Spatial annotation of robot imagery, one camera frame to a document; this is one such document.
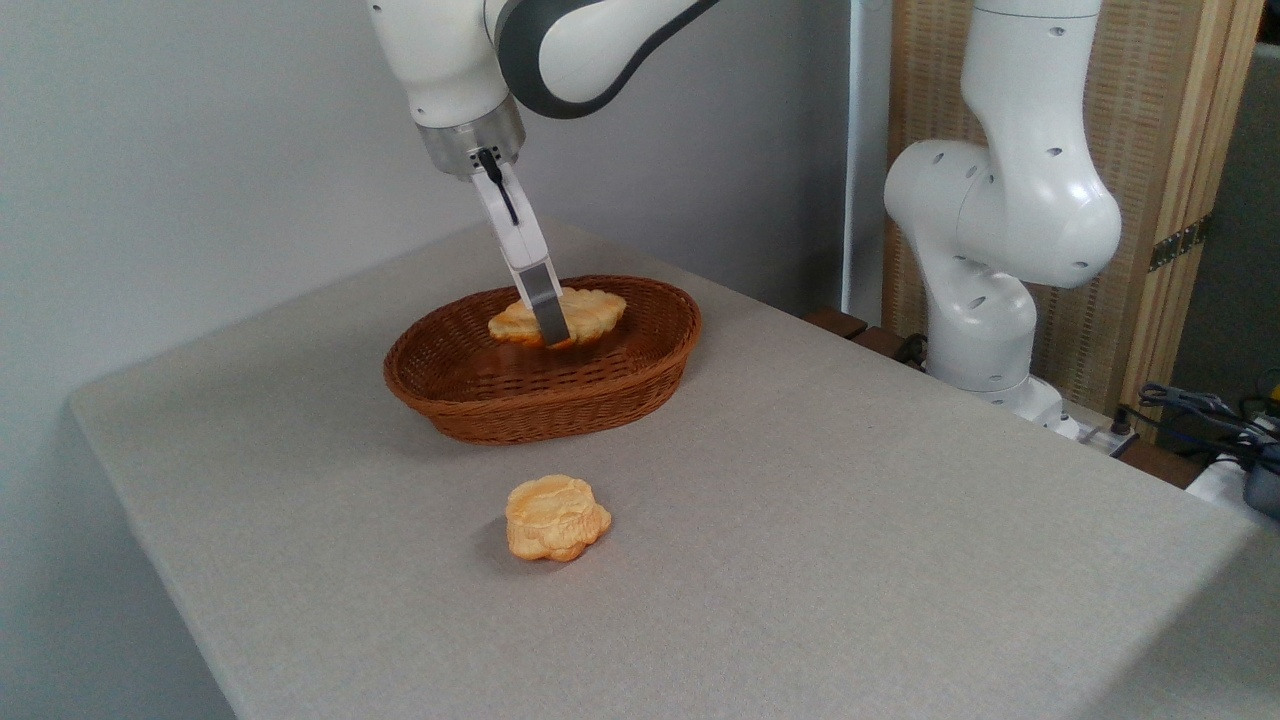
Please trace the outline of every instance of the brown wicker basket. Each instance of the brown wicker basket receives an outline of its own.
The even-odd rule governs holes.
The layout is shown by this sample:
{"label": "brown wicker basket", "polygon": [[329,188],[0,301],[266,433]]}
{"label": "brown wicker basket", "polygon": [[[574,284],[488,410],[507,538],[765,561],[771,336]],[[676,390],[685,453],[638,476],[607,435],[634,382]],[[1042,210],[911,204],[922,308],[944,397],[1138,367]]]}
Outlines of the brown wicker basket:
{"label": "brown wicker basket", "polygon": [[443,434],[476,445],[516,445],[625,425],[666,402],[698,343],[701,313],[685,291],[646,278],[584,275],[566,287],[627,301],[599,342],[527,348],[489,337],[489,318],[518,299],[515,287],[451,302],[404,331],[387,354],[387,387]]}

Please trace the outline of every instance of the metal hinge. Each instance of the metal hinge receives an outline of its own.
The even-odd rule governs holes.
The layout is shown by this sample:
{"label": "metal hinge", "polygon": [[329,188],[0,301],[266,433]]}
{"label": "metal hinge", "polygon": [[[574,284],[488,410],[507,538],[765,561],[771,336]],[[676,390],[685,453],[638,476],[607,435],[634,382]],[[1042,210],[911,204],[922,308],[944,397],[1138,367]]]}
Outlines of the metal hinge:
{"label": "metal hinge", "polygon": [[1204,242],[1204,238],[1208,237],[1208,225],[1212,219],[1213,214],[1210,213],[1208,215],[1196,220],[1189,228],[1180,229],[1157,242],[1156,246],[1151,249],[1149,270],[1155,272],[1164,268],[1165,265],[1190,252],[1197,245]]}

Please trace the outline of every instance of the wooden block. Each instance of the wooden block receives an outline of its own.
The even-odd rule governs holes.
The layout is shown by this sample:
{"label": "wooden block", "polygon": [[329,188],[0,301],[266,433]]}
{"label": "wooden block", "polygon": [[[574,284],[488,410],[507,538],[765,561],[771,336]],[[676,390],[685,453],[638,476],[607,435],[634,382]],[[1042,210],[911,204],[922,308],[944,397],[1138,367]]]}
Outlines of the wooden block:
{"label": "wooden block", "polygon": [[835,307],[822,307],[804,316],[805,322],[819,328],[838,334],[845,340],[852,340],[867,329],[867,323],[852,315],[846,315]]}
{"label": "wooden block", "polygon": [[884,328],[867,328],[867,331],[854,338],[854,342],[867,350],[879,352],[884,357],[893,357],[902,348],[905,341]]}
{"label": "wooden block", "polygon": [[1201,474],[1201,466],[1196,462],[1156,447],[1149,442],[1132,443],[1120,455],[1120,461],[1148,475],[1160,478],[1178,489],[1187,489]]}

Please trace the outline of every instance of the white wall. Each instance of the white wall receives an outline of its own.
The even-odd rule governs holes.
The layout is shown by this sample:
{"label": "white wall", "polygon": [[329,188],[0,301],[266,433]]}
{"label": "white wall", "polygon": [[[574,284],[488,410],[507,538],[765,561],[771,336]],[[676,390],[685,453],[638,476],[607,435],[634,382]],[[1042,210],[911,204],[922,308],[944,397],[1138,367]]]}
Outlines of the white wall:
{"label": "white wall", "polygon": [[[833,301],[840,5],[726,0],[604,111],[529,119],[535,208],[792,311]],[[355,0],[0,1],[0,716],[228,717],[67,396],[480,208]]]}

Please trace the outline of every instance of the bread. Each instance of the bread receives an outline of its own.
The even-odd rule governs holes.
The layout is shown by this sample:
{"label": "bread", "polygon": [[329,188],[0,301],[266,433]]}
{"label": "bread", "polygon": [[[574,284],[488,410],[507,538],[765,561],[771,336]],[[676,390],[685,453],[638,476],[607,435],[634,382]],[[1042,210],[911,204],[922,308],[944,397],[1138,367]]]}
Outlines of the bread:
{"label": "bread", "polygon": [[507,547],[524,560],[568,562],[612,523],[609,511],[595,502],[591,486],[568,475],[521,483],[507,497]]}
{"label": "bread", "polygon": [[[553,350],[572,345],[588,345],[600,340],[617,325],[627,301],[603,290],[563,288],[561,311],[568,327],[568,340],[552,346]],[[543,334],[538,331],[534,311],[517,300],[489,320],[489,336],[498,342],[513,342],[526,347],[543,347]]]}

